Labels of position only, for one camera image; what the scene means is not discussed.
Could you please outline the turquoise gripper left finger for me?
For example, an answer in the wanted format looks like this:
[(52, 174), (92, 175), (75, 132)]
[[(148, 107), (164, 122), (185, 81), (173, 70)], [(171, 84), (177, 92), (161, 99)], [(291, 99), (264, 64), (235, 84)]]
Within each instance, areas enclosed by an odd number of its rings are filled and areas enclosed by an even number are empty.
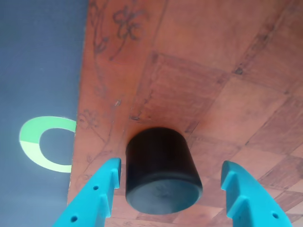
[(111, 158), (71, 201), (54, 227), (103, 227), (111, 217), (114, 190), (120, 188), (121, 159)]

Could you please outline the turquoise gripper right finger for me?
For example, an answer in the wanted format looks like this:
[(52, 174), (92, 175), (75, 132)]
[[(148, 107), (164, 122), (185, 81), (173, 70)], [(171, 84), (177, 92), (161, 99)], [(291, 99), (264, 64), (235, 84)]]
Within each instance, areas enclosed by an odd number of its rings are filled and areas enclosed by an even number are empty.
[(224, 161), (221, 189), (226, 191), (226, 216), (234, 227), (292, 226), (272, 196), (237, 163)]

